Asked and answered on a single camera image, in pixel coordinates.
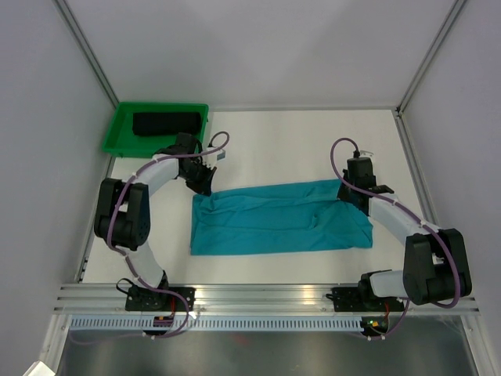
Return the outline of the teal t shirt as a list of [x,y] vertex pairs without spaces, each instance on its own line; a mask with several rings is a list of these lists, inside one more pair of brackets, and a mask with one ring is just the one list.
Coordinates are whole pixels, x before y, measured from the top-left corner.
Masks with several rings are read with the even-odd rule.
[[373,246],[373,226],[337,198],[338,179],[223,190],[193,197],[190,252],[243,256]]

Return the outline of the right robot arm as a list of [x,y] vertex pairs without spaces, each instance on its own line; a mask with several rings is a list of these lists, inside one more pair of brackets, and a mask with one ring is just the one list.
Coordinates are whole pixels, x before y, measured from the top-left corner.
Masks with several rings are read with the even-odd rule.
[[378,185],[370,157],[347,160],[337,197],[381,224],[404,247],[401,270],[378,270],[361,275],[357,299],[375,309],[385,298],[406,298],[421,306],[451,308],[470,295],[473,284],[463,235],[442,229],[410,211],[395,192]]

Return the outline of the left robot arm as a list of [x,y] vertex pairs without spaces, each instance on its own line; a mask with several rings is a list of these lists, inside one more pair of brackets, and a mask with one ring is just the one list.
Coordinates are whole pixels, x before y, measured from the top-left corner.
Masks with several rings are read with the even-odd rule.
[[201,146],[195,136],[179,133],[175,143],[161,148],[126,180],[104,179],[94,219],[94,234],[124,259],[136,284],[144,287],[144,302],[152,309],[162,310],[171,301],[168,278],[155,259],[149,245],[151,230],[150,199],[162,187],[182,179],[196,194],[210,196],[216,164],[225,156],[225,141],[215,146],[210,141]]

